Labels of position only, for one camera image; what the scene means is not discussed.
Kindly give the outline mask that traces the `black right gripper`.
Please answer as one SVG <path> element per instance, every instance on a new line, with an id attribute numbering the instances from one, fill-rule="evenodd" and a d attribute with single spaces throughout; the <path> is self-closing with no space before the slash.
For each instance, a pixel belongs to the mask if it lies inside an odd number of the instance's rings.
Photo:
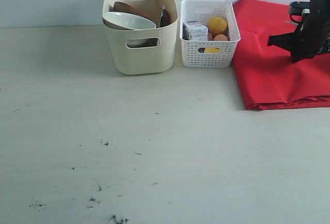
<path id="1" fill-rule="evenodd" d="M 293 33 L 268 37 L 267 46 L 293 47 L 292 63 L 329 53 L 329 0 L 310 0 Z"/>

